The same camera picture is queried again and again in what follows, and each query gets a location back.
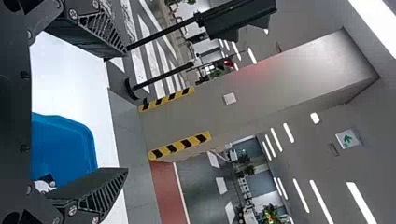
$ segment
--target green plant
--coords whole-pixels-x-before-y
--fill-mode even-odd
[[[249,165],[247,168],[245,168],[244,173],[247,175],[254,175],[254,166]]]
[[[268,206],[264,207],[264,224],[281,224],[279,215],[277,214],[276,207],[273,206],[271,203]]]
[[[216,70],[212,71],[209,75],[211,77],[221,77],[222,75],[224,75],[224,71],[216,69]]]

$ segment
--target grey wall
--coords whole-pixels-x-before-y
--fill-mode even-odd
[[[361,52],[340,31],[198,86],[196,93],[140,116],[148,148],[210,131],[212,140],[204,150],[259,133],[272,119],[268,116],[285,108],[282,116],[339,105],[375,77]],[[226,106],[222,96],[230,92],[238,102]],[[191,151],[174,155],[183,159]]]

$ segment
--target ceiling light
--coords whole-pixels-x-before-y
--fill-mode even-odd
[[[303,192],[300,189],[300,185],[298,184],[297,180],[294,178],[293,179],[294,187],[297,189],[297,193],[300,196],[300,200],[303,203],[304,209],[306,213],[309,213],[309,207],[308,204],[306,203],[305,197],[303,195]]]
[[[320,122],[319,115],[317,113],[312,113],[311,114],[311,119],[314,121],[314,124],[318,124]]]
[[[275,157],[276,157],[276,154],[275,154],[274,148],[272,147],[270,138],[268,137],[267,134],[265,135],[265,140],[267,140],[268,147],[270,147],[271,152],[272,152],[272,154],[273,154],[273,157],[275,158]]]
[[[294,143],[294,137],[293,134],[291,133],[290,129],[289,129],[289,125],[287,123],[283,123],[283,128],[286,131],[286,134],[288,135],[288,138],[290,140],[291,143]]]
[[[287,200],[287,199],[288,199],[288,194],[286,193],[285,188],[283,187],[283,183],[282,183],[282,181],[280,180],[280,178],[278,178],[277,180],[279,181],[279,186],[280,186],[280,188],[282,189],[283,196],[285,196],[285,199]]]
[[[326,203],[324,203],[323,198],[320,195],[320,192],[318,190],[317,185],[315,184],[315,181],[310,180],[309,184],[311,185],[311,188],[314,191],[315,196],[317,196],[318,202],[323,210],[324,216],[327,218],[327,221],[329,222],[329,224],[334,224],[334,222],[332,221],[332,216],[330,216],[330,212],[327,209]]]
[[[233,43],[233,50],[235,50],[236,56],[238,56],[239,61],[242,61],[242,57],[239,54],[238,47],[236,46],[235,42],[232,42],[232,43]]]
[[[382,0],[349,0],[349,3],[396,59],[396,15]]]
[[[289,222],[290,222],[290,224],[294,224],[294,220],[291,216],[289,216]]]
[[[363,196],[361,196],[361,192],[353,182],[346,182],[347,187],[349,188],[350,192],[352,193],[355,202],[358,204],[359,209],[366,218],[368,224],[376,224],[376,220],[373,216],[373,213],[370,211],[370,208],[367,206],[366,201],[364,201]]]
[[[253,50],[251,50],[251,48],[248,48],[248,49],[247,49],[247,52],[248,52],[248,56],[250,56],[251,61],[252,61],[254,64],[256,64],[256,63],[257,63],[257,60],[256,60],[256,57],[255,57],[254,54],[253,54]]]
[[[277,148],[279,149],[280,152],[282,152],[282,151],[283,151],[283,148],[282,148],[282,146],[280,145],[279,139],[277,139],[275,130],[274,130],[273,128],[271,128],[271,133],[273,134],[273,137],[274,137],[274,139],[275,139]]]
[[[277,188],[277,192],[279,193],[280,196],[282,196],[282,191],[280,191],[279,185],[277,184],[277,180],[276,180],[275,177],[274,177],[274,182],[275,182],[275,185],[276,185],[276,188]]]
[[[268,151],[268,148],[267,148],[267,146],[265,145],[264,142],[262,142],[262,146],[264,147],[264,150],[265,150],[265,153],[267,154],[268,160],[271,161],[272,158],[271,158],[270,152]]]
[[[227,50],[230,50],[230,46],[228,46],[227,40],[224,40],[224,44],[225,44],[225,47],[227,48]]]

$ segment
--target metal rod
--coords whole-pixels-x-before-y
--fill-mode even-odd
[[[128,45],[126,48],[127,48],[128,51],[136,49],[136,48],[138,48],[138,47],[140,47],[142,45],[147,44],[148,42],[150,42],[152,40],[158,39],[158,38],[160,38],[163,35],[170,34],[170,33],[174,32],[174,31],[180,29],[181,27],[190,25],[190,24],[192,24],[194,22],[196,22],[195,17],[191,17],[191,18],[187,19],[186,21],[183,21],[181,23],[177,23],[177,24],[175,24],[173,26],[170,26],[170,27],[168,27],[168,28],[166,28],[164,30],[161,30],[160,32],[155,33],[154,35],[150,35],[150,36],[148,36],[146,38],[138,40],[138,41],[134,42],[133,44]]]
[[[144,87],[146,87],[146,86],[148,86],[148,85],[150,85],[150,84],[152,84],[152,83],[154,83],[154,82],[156,82],[156,81],[162,80],[162,79],[164,79],[164,78],[166,78],[166,77],[170,77],[170,76],[172,76],[172,75],[174,75],[174,74],[176,74],[176,73],[182,72],[182,71],[184,71],[184,70],[186,70],[186,69],[189,69],[189,68],[191,68],[191,67],[193,67],[193,66],[194,66],[194,63],[193,63],[193,62],[187,62],[187,63],[184,64],[183,66],[180,66],[180,67],[178,67],[178,68],[175,68],[174,70],[171,70],[171,71],[169,71],[169,72],[167,72],[167,73],[164,73],[164,74],[162,74],[162,75],[160,75],[160,76],[151,78],[151,79],[149,79],[149,80],[147,80],[147,81],[145,81],[145,82],[142,82],[142,83],[140,83],[140,84],[135,85],[135,86],[133,87],[133,91],[137,91],[137,90],[139,90],[139,89],[142,89],[142,88],[144,88]]]

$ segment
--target yellow-black hazard stripe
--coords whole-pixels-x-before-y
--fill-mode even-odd
[[[172,101],[174,101],[174,100],[176,100],[178,98],[181,98],[183,96],[190,95],[190,94],[192,94],[194,92],[195,92],[194,87],[188,87],[188,88],[186,88],[186,89],[184,89],[182,91],[177,91],[175,93],[167,95],[167,96],[165,96],[163,98],[160,98],[158,100],[151,101],[149,104],[139,106],[139,112],[149,111],[150,109],[156,108],[156,107],[161,106],[161,105],[165,105],[165,104],[167,104],[169,102],[172,102]]]
[[[156,161],[159,158],[173,153],[178,153],[180,150],[201,145],[202,143],[210,141],[211,139],[212,136],[210,135],[210,132],[198,133],[194,136],[190,136],[166,146],[151,150],[148,153],[148,159],[151,161]]]

